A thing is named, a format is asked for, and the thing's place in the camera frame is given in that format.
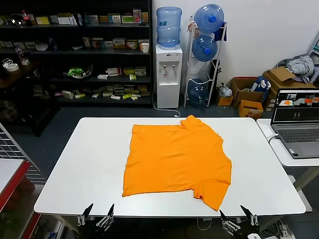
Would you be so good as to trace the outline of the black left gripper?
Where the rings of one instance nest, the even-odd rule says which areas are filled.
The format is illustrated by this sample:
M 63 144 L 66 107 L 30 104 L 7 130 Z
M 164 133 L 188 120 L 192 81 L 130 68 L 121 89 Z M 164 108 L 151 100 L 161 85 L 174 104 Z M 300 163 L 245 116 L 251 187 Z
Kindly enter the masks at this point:
M 106 239 L 111 232 L 114 221 L 114 204 L 110 207 L 108 214 L 104 216 L 97 224 L 85 224 L 93 205 L 94 204 L 92 203 L 81 215 L 77 216 L 77 225 L 82 226 L 83 239 Z

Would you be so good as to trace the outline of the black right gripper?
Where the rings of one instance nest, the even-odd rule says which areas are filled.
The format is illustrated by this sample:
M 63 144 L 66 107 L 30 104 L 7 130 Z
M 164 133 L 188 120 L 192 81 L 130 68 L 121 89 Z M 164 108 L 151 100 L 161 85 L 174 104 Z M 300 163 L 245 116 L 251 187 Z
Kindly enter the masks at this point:
M 221 215 L 222 227 L 226 231 L 234 231 L 232 234 L 233 239 L 259 239 L 259 228 L 253 227 L 258 225 L 258 216 L 252 214 L 249 209 L 245 208 L 243 205 L 240 206 L 244 214 L 246 215 L 248 221 L 250 222 L 250 227 L 241 227 L 230 219 L 228 219 L 224 213 L 219 210 Z

